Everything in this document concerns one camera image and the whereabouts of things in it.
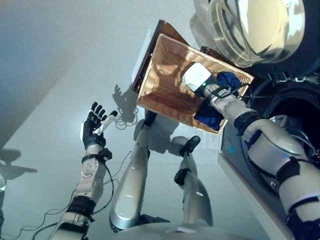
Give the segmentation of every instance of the wicker basket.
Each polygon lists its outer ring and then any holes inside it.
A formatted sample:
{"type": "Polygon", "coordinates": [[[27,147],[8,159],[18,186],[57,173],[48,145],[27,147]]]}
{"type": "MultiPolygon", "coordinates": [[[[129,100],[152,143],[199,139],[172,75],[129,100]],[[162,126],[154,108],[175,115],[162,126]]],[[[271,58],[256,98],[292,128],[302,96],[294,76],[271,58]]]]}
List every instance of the wicker basket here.
{"type": "MultiPolygon", "coordinates": [[[[180,123],[217,135],[223,130],[227,120],[223,119],[216,131],[194,119],[203,99],[182,82],[182,75],[192,62],[203,64],[215,76],[219,72],[232,72],[242,83],[250,84],[254,78],[236,67],[160,34],[145,72],[137,103],[180,123]]],[[[240,88],[239,96],[243,96],[247,88],[248,86],[240,88]]]]}

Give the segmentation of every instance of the washing machine drum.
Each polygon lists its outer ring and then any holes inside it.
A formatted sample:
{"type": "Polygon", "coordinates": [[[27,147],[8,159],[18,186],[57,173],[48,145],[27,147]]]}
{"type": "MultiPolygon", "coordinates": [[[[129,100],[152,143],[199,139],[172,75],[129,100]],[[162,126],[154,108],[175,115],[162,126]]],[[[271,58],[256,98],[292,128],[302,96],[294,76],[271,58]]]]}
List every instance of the washing machine drum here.
{"type": "Polygon", "coordinates": [[[318,0],[211,0],[208,14],[219,51],[248,73],[288,80],[320,65],[318,0]]]}
{"type": "MultiPolygon", "coordinates": [[[[320,169],[320,87],[319,74],[312,73],[302,82],[264,82],[254,93],[252,108],[271,119],[304,148],[306,155],[320,169]]],[[[250,161],[242,141],[245,159],[250,161]]],[[[273,194],[278,195],[278,181],[248,164],[252,172],[273,194]]]]}

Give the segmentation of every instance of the washing machine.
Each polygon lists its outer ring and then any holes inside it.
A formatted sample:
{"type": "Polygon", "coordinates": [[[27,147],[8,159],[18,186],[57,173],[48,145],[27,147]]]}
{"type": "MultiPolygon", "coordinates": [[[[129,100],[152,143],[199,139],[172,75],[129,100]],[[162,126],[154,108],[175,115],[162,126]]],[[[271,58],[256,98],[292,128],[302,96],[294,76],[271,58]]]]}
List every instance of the washing machine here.
{"type": "MultiPolygon", "coordinates": [[[[247,101],[248,107],[265,118],[285,122],[289,133],[298,137],[305,152],[318,167],[320,163],[319,82],[319,72],[310,73],[301,79],[278,82],[256,78],[251,86],[252,105],[247,101]]],[[[224,129],[222,152],[274,213],[285,222],[286,213],[279,199],[278,181],[250,163],[246,143],[230,123],[224,129]]]]}

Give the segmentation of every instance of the gray floor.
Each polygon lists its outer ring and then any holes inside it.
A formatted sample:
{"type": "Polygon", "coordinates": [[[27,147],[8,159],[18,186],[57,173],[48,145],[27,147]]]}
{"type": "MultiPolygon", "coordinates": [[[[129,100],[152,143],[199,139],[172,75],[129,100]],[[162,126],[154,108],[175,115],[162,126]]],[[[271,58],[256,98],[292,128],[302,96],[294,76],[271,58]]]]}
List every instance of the gray floor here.
{"type": "MultiPolygon", "coordinates": [[[[105,132],[106,146],[113,153],[107,165],[112,173],[120,168],[145,114],[135,105],[137,96],[128,89],[146,36],[154,31],[158,20],[167,20],[191,46],[198,47],[189,28],[195,12],[191,0],[12,0],[0,4],[1,11],[0,35],[8,38],[2,38],[0,47],[20,46],[16,52],[7,52],[10,59],[0,57],[7,70],[1,73],[1,111],[11,114],[11,118],[1,116],[0,149],[4,147],[0,167],[8,179],[1,237],[10,240],[12,237],[5,234],[16,236],[24,225],[38,226],[47,210],[68,203],[80,179],[84,154],[80,123],[93,101],[101,103],[107,112],[120,109],[119,121],[105,132]]],[[[217,164],[221,136],[161,116],[152,130],[143,213],[182,221],[183,192],[173,181],[182,158],[175,155],[172,139],[193,135],[201,137],[194,158],[211,198],[215,226],[268,239],[217,164]]],[[[97,208],[106,203],[110,193],[111,187],[106,185],[97,208]]],[[[109,208],[95,216],[89,239],[108,239],[113,234],[108,217],[109,208]]],[[[45,225],[58,219],[48,216],[45,225]]],[[[19,239],[31,239],[32,234],[23,232],[19,239]]],[[[38,239],[49,234],[46,230],[38,239]]]]}

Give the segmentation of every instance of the blue cloth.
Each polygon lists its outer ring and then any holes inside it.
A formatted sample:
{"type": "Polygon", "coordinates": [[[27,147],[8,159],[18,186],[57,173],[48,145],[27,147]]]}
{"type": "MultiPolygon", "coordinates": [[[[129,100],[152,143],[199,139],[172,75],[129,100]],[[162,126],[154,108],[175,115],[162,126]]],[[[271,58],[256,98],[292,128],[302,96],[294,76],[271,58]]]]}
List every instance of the blue cloth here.
{"type": "MultiPolygon", "coordinates": [[[[240,80],[232,72],[222,71],[216,79],[220,87],[230,87],[231,91],[241,85],[240,80]]],[[[194,119],[217,131],[224,117],[205,100],[196,112],[194,119]]]]}

